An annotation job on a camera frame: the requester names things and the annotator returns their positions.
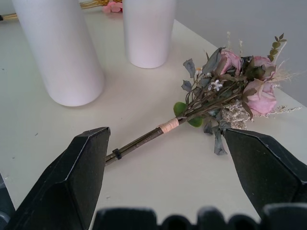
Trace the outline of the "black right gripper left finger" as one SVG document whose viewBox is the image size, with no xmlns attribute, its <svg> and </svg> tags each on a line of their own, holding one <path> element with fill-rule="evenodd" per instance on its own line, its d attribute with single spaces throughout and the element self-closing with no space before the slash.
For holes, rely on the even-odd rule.
<svg viewBox="0 0 307 230">
<path fill-rule="evenodd" d="M 43 171 L 4 230 L 89 230 L 109 137 L 108 127 L 74 137 Z"/>
</svg>

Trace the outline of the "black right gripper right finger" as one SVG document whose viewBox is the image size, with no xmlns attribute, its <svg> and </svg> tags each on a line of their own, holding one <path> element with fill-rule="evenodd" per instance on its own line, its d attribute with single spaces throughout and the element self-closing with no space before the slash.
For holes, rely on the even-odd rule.
<svg viewBox="0 0 307 230">
<path fill-rule="evenodd" d="M 307 203 L 307 165 L 273 137 L 226 129 L 241 186 L 255 209 L 276 203 Z"/>
</svg>

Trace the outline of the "tall white cylindrical vase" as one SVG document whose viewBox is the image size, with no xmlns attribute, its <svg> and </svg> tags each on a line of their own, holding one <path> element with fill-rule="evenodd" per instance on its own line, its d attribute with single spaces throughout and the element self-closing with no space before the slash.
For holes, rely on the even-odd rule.
<svg viewBox="0 0 307 230">
<path fill-rule="evenodd" d="M 64 106 L 94 101 L 104 75 L 78 0 L 12 0 L 49 96 Z"/>
</svg>

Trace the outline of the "short white cylindrical vase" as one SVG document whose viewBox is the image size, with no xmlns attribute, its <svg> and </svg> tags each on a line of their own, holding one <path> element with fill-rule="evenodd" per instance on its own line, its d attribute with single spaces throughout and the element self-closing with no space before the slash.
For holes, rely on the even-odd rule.
<svg viewBox="0 0 307 230">
<path fill-rule="evenodd" d="M 126 56 L 137 67 L 153 69 L 169 55 L 177 0 L 123 0 Z"/>
</svg>

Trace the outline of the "pink rose bouquet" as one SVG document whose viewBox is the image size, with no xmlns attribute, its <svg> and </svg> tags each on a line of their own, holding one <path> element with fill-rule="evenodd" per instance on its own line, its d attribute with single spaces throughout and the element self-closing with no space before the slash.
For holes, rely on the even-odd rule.
<svg viewBox="0 0 307 230">
<path fill-rule="evenodd" d="M 281 81 L 293 77 L 276 63 L 286 44 L 283 35 L 275 37 L 265 57 L 243 56 L 235 54 L 229 46 L 220 47 L 207 56 L 207 62 L 200 69 L 195 67 L 192 59 L 185 61 L 183 65 L 190 79 L 182 83 L 185 101 L 174 104 L 174 118 L 126 146 L 113 150 L 106 157 L 106 164 L 120 160 L 184 123 L 203 127 L 204 133 L 214 135 L 214 153 L 225 155 L 221 130 L 246 129 L 247 121 L 254 117 L 292 112 L 285 105 L 277 105 L 274 94 Z"/>
</svg>

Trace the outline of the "pink and gold flower bunch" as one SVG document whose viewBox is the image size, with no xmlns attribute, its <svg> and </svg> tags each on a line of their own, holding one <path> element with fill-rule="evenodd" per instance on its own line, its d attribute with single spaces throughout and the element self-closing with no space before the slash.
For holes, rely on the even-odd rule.
<svg viewBox="0 0 307 230">
<path fill-rule="evenodd" d="M 88 0 L 80 3 L 81 9 L 101 8 L 104 13 L 123 12 L 122 0 Z M 0 15 L 0 22 L 17 20 L 16 13 Z"/>
</svg>

